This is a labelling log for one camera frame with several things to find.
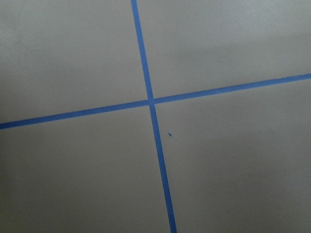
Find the floor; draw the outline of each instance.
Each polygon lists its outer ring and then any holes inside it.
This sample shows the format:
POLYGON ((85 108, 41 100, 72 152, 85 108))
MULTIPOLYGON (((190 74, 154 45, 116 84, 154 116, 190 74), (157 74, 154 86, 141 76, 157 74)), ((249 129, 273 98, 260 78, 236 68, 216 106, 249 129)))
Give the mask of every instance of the floor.
POLYGON ((0 2, 0 232, 309 233, 311 2, 0 2))

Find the blue tape strip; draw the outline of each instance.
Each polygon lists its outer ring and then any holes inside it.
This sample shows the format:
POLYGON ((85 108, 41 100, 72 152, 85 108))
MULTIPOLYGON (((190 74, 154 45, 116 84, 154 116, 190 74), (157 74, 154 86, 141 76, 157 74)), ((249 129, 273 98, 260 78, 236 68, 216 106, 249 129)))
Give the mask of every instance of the blue tape strip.
POLYGON ((157 157, 158 157, 159 166, 160 166, 160 173, 161 173, 161 178, 162 178, 162 185, 163 185, 163 190, 164 190, 164 197, 165 197, 165 202, 166 202, 166 208, 167 208, 171 233, 177 233, 170 187, 169 187, 169 181, 167 178, 167 172, 166 172, 165 161, 164 161, 160 130, 159 130, 159 125, 158 125, 157 116, 156 116, 156 107, 155 107, 154 97, 152 93, 152 86, 151 86, 151 81, 150 81, 146 50, 145 50, 145 45, 144 45, 144 40, 143 40, 142 30, 141 30, 141 25, 140 25, 138 6, 137 6, 136 0, 131 0, 131 4, 132 4, 132 9, 133 9, 133 17, 134 17, 134 23, 135 23, 135 28, 136 28, 136 34, 137 34, 141 65, 142 65, 142 70, 144 73, 151 122, 152 122, 153 131, 154 131, 154 137, 155 137, 155 146, 156 146, 157 157))
POLYGON ((62 120, 62 119, 67 119, 67 118, 88 116, 88 115, 112 112, 112 111, 128 109, 128 108, 142 107, 142 106, 147 106, 148 104, 149 103, 147 100, 142 100, 142 101, 100 107, 100 108, 92 108, 92 109, 87 109, 87 110, 75 111, 75 112, 70 112, 70 113, 61 113, 61 114, 56 114, 56 115, 51 115, 51 116, 42 116, 42 117, 36 117, 32 119, 12 121, 12 122, 0 124, 0 130, 23 126, 23 125, 32 125, 32 124, 38 124, 38 123, 54 121, 54 120, 62 120))
POLYGON ((282 84, 282 83, 290 83, 290 82, 296 82, 296 81, 307 80, 307 79, 311 79, 311 74, 290 76, 290 77, 285 77, 281 79, 271 79, 271 80, 260 81, 260 82, 255 82, 255 83, 245 83, 245 84, 240 84, 236 86, 227 86, 227 87, 221 87, 221 88, 216 88, 216 89, 211 89, 211 90, 180 94, 180 95, 175 95, 175 96, 160 97, 160 98, 155 99, 155 104, 172 102, 172 101, 177 101, 177 100, 186 100, 186 99, 197 98, 197 97, 202 97, 202 96, 211 96, 211 95, 217 95, 217 94, 226 93, 226 92, 240 91, 240 90, 246 90, 246 89, 263 87, 263 86, 270 86, 270 85, 276 85, 276 84, 282 84))

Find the vertical blue line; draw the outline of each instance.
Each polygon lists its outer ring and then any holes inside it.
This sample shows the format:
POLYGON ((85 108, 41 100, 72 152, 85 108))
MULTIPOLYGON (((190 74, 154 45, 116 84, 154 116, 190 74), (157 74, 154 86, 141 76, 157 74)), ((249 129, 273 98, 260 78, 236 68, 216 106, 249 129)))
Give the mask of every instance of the vertical blue line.
POLYGON ((142 30, 141 30, 141 25, 140 25, 138 6, 137 6, 136 0, 131 0, 131 4, 132 4, 136 34, 137 34, 138 47, 139 47, 139 52, 140 52, 141 65, 142 65, 142 70, 144 73, 152 128, 154 131, 155 146, 156 146, 157 157, 158 157, 159 166, 160 166, 160 173, 161 173, 162 185, 163 185, 163 190, 164 190, 166 209, 167 209, 167 213, 169 217, 171 233, 177 233, 170 187, 169 187, 169 181, 168 181, 166 167, 165 167, 165 160, 164 160, 160 130, 159 130, 159 125, 158 125, 157 116, 156 116, 155 100, 154 100, 154 96, 152 93, 152 86, 151 86, 146 50, 145 50, 145 45, 144 45, 144 40, 143 40, 142 30))

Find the gray surface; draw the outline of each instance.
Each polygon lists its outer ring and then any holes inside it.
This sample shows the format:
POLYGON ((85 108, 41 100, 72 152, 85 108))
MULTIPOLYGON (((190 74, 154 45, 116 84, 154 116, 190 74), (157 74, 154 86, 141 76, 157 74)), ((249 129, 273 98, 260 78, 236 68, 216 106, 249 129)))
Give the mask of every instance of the gray surface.
POLYGON ((138 0, 155 97, 310 73, 311 1, 138 0))
POLYGON ((168 233, 148 107, 0 131, 0 232, 168 233))
POLYGON ((179 233, 311 232, 310 89, 156 106, 179 233))
POLYGON ((0 122, 146 99, 129 0, 1 0, 0 122))

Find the blue tape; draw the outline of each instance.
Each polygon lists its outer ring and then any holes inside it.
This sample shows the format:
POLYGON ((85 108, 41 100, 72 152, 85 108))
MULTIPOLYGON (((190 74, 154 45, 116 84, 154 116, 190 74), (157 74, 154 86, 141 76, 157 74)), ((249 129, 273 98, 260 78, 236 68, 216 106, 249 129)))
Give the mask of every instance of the blue tape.
POLYGON ((141 25, 140 25, 138 6, 137 6, 136 0, 131 0, 131 4, 132 4, 132 9, 133 9, 133 17, 134 17, 134 23, 135 23, 135 28, 136 28, 136 34, 137 34, 141 65, 142 65, 142 70, 144 73, 152 128, 153 128, 154 137, 155 137, 155 146, 156 146, 157 157, 158 157, 159 166, 160 166, 160 173, 161 173, 161 179, 162 179, 162 185, 163 185, 163 190, 164 190, 164 197, 165 197, 165 203, 166 203, 171 233, 177 233, 170 187, 169 187, 169 181, 167 178, 167 172, 166 172, 165 161, 164 161, 161 136, 160 136, 159 125, 158 125, 157 116, 156 116, 156 107, 155 107, 155 102, 154 102, 154 96, 152 93, 152 86, 151 86, 146 50, 145 50, 145 45, 144 45, 144 40, 143 40, 142 30, 141 30, 141 25))
POLYGON ((203 97, 203 96, 211 96, 211 95, 217 95, 217 94, 226 93, 226 92, 241 91, 241 90, 246 90, 246 89, 251 89, 251 88, 270 86, 270 85, 276 85, 276 84, 282 84, 282 83, 290 83, 290 82, 296 82, 296 81, 307 80, 307 79, 311 79, 311 74, 303 74, 303 75, 298 75, 298 76, 285 77, 281 79, 271 79, 271 80, 259 81, 255 83, 245 83, 245 84, 240 84, 236 86, 227 86, 227 87, 221 87, 221 88, 216 88, 216 89, 211 89, 211 90, 204 90, 204 91, 197 91, 197 92, 191 92, 191 93, 174 95, 174 96, 160 97, 160 98, 156 98, 154 101, 155 101, 155 104, 166 103, 166 102, 172 102, 172 101, 177 101, 177 100, 186 100, 186 99, 203 97))
POLYGON ((36 117, 36 118, 31 118, 31 119, 12 121, 12 122, 0 124, 0 130, 23 126, 23 125, 32 125, 32 124, 38 124, 38 123, 54 121, 54 120, 63 120, 63 119, 73 118, 73 117, 88 116, 88 115, 93 115, 93 114, 98 114, 98 113, 106 113, 106 112, 112 112, 112 111, 117 111, 117 110, 122 110, 122 109, 142 107, 142 106, 147 106, 148 104, 149 103, 147 100, 142 100, 142 101, 100 107, 100 108, 92 108, 92 109, 87 109, 87 110, 75 111, 75 112, 70 112, 70 113, 61 113, 61 114, 56 114, 56 115, 51 115, 51 116, 42 116, 42 117, 36 117))

